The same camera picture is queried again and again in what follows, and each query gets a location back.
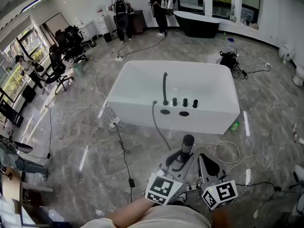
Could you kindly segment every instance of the person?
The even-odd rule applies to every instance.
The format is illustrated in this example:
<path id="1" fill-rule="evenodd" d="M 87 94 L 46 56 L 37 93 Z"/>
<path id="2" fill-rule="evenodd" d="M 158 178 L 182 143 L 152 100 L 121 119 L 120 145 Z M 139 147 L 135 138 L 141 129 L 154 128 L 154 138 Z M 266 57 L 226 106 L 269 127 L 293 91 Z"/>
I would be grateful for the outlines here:
<path id="1" fill-rule="evenodd" d="M 162 8 L 162 0 L 152 0 L 151 4 L 153 5 L 154 15 L 156 22 L 160 28 L 160 32 L 157 33 L 158 36 L 166 36 L 168 29 L 168 22 L 166 17 L 166 9 Z"/>
<path id="2" fill-rule="evenodd" d="M 132 23 L 131 23 L 131 17 L 130 17 L 130 15 L 129 15 L 129 13 L 130 13 L 130 11 L 131 11 L 131 4 L 129 3 L 129 1 L 128 0 L 122 0 L 124 3 L 125 3 L 125 5 L 127 6 L 127 18 L 128 18 L 128 26 L 125 28 L 125 30 L 126 30 L 126 33 L 127 33 L 127 36 L 128 36 L 128 38 L 129 38 L 129 40 L 131 40 L 132 39 L 132 36 L 133 36 L 133 30 L 132 30 Z M 114 8 L 114 5 L 112 4 L 112 6 L 109 6 L 109 10 L 110 11 L 113 11 L 113 8 Z M 116 15 L 116 11 L 114 10 L 113 11 L 113 13 L 114 13 L 114 21 L 115 21 L 115 24 L 116 24 L 116 27 L 117 27 L 117 34 L 118 34 L 118 37 L 119 37 L 119 39 L 120 39 L 120 41 L 121 41 L 121 43 L 123 44 L 124 43 L 124 31 L 123 31 L 123 29 L 117 24 L 117 15 Z"/>
<path id="3" fill-rule="evenodd" d="M 28 76 L 38 85 L 40 89 L 42 88 L 46 89 L 45 88 L 46 83 L 44 84 L 44 86 L 42 86 L 42 84 L 40 83 L 40 81 L 46 82 L 46 80 L 43 77 L 41 77 L 37 72 L 37 68 L 42 68 L 41 65 L 39 65 L 31 58 L 25 59 L 24 56 L 21 55 L 16 56 L 15 63 L 20 63 L 21 65 L 25 64 L 26 65 L 25 71 L 27 72 Z"/>
<path id="4" fill-rule="evenodd" d="M 204 216 L 190 206 L 184 206 L 186 197 L 186 193 L 182 193 L 172 205 L 164 206 L 155 206 L 154 202 L 139 198 L 115 210 L 108 218 L 92 220 L 82 228 L 211 228 Z M 212 211 L 212 227 L 231 227 L 225 208 Z"/>
<path id="5" fill-rule="evenodd" d="M 3 167 L 10 166 L 27 173 L 40 173 L 43 180 L 48 178 L 48 170 L 42 165 L 25 160 L 17 154 L 18 146 L 3 136 L 0 137 L 0 162 Z"/>

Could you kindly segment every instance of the black pants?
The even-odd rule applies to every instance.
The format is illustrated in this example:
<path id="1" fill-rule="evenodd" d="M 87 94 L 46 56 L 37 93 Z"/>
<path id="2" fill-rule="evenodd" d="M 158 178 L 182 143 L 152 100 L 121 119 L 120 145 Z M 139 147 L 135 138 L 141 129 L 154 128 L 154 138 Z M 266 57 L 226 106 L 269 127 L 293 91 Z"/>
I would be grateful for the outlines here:
<path id="1" fill-rule="evenodd" d="M 164 33 L 168 29 L 166 10 L 161 9 L 160 11 L 156 12 L 155 18 L 158 26 L 160 27 L 160 33 Z"/>
<path id="2" fill-rule="evenodd" d="M 115 21 L 115 24 L 117 27 L 117 34 L 118 34 L 119 39 L 124 40 L 124 30 L 117 26 L 116 16 L 114 16 L 114 21 Z M 132 35 L 133 35 L 133 23 L 132 23 L 132 18 L 129 15 L 128 15 L 128 26 L 125 30 L 127 32 L 127 37 L 131 39 Z"/>
<path id="3" fill-rule="evenodd" d="M 40 83 L 40 81 L 45 82 L 46 80 L 41 77 L 36 70 L 33 70 L 33 72 L 29 75 L 29 77 L 38 85 L 38 87 L 40 89 L 42 89 L 42 84 Z"/>

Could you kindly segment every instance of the gray hose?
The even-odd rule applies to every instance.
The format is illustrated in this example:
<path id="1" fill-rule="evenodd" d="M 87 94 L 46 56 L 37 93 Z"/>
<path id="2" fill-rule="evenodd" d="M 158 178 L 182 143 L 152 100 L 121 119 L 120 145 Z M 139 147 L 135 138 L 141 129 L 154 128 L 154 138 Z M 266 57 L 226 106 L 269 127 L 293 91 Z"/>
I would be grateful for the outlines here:
<path id="1" fill-rule="evenodd" d="M 154 116 L 154 106 L 155 106 L 155 104 L 157 104 L 157 101 L 153 101 L 153 106 L 152 106 L 152 116 L 153 116 L 154 125 L 155 125 L 158 133 L 160 134 L 160 136 L 162 137 L 162 139 L 165 141 L 166 145 L 168 146 L 168 149 L 171 150 L 167 140 L 165 139 L 165 137 L 162 135 L 161 131 L 157 127 L 157 124 L 156 124 L 156 121 L 155 121 L 155 116 Z"/>

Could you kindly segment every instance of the sneaker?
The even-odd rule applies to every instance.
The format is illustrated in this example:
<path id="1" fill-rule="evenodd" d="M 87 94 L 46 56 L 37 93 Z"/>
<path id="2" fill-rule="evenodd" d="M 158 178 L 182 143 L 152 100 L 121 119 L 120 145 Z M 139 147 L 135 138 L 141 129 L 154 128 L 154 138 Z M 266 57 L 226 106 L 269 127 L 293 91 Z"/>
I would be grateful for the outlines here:
<path id="1" fill-rule="evenodd" d="M 183 204 L 185 204 L 186 200 L 187 200 L 187 194 L 185 192 L 182 192 L 176 199 L 176 201 L 181 201 Z"/>

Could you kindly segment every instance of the ceiling light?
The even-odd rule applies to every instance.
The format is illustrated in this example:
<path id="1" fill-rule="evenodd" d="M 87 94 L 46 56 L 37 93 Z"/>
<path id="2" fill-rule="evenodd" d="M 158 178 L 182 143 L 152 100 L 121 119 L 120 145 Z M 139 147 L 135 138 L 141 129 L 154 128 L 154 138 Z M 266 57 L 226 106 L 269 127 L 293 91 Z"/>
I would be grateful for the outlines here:
<path id="1" fill-rule="evenodd" d="M 42 0 L 33 1 L 31 4 L 29 4 L 28 6 L 26 6 L 26 7 L 21 11 L 21 13 L 23 13 L 24 11 L 26 11 L 26 10 L 32 8 L 35 4 L 39 3 L 40 1 L 42 1 Z"/>

